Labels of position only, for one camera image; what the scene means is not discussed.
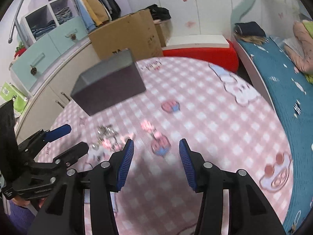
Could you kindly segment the purple sleeve forearm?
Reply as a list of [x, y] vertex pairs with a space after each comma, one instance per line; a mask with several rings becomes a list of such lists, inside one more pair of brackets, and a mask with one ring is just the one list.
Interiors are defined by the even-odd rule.
[[35, 215], [27, 208], [20, 207], [12, 201], [8, 201], [10, 213], [8, 218], [21, 234], [28, 234], [28, 230], [35, 219]]

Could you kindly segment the left hand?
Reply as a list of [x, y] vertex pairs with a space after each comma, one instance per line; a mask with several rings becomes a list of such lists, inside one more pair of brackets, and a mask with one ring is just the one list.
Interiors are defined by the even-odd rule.
[[[39, 208], [42, 207], [43, 203], [45, 202], [45, 198], [42, 198], [42, 199], [39, 199], [37, 200], [37, 205]], [[31, 204], [30, 201], [27, 201], [27, 200], [24, 200], [23, 198], [21, 198], [20, 196], [15, 196], [13, 199], [12, 199], [12, 202], [17, 205], [17, 206], [20, 206], [20, 207], [27, 207], [28, 205]]]

